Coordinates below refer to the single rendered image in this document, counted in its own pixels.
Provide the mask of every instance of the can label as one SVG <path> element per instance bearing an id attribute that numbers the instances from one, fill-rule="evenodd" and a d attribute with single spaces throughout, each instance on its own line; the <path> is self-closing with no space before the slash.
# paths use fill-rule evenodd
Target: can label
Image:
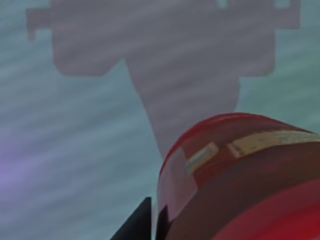
<path id="1" fill-rule="evenodd" d="M 254 133 L 237 139 L 227 146 L 234 157 L 240 158 L 275 146 L 319 142 L 320 135 L 313 132 L 278 130 Z"/>
<path id="2" fill-rule="evenodd" d="M 204 148 L 192 155 L 186 162 L 185 167 L 189 175 L 212 159 L 219 152 L 219 148 L 214 142 L 210 142 Z"/>

